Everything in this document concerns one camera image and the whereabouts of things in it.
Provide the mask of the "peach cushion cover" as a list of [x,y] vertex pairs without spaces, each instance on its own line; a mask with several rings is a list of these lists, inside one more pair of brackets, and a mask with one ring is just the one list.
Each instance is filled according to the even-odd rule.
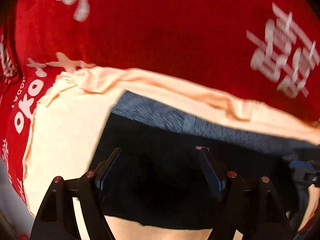
[[38,101],[23,157],[23,186],[34,215],[51,179],[89,167],[111,108],[130,91],[223,128],[319,144],[319,128],[262,102],[141,69],[63,72]]

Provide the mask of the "black pants with blue trim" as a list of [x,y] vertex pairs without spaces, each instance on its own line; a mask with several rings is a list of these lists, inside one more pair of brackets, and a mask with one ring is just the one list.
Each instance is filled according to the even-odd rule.
[[285,211],[299,215],[308,203],[289,163],[318,153],[318,146],[212,124],[126,91],[111,109],[91,162],[95,167],[120,148],[104,185],[104,214],[161,228],[212,228],[222,209],[199,146],[244,179],[244,225],[259,217],[260,176],[271,179]]

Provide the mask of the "red printed sofa cover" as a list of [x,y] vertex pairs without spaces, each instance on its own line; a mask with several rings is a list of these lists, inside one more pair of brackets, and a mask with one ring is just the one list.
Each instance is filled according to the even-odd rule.
[[319,41],[319,18],[306,0],[1,0],[1,137],[12,144],[2,151],[9,179],[23,197],[22,155],[30,119],[19,109],[35,79],[40,94],[60,68],[48,66],[56,52],[72,59],[116,68],[142,68],[267,103],[305,121],[319,118],[319,66],[301,63],[304,89],[290,99],[276,91],[277,81],[253,70],[256,45],[246,33],[264,39],[273,6],[292,15],[305,39]]

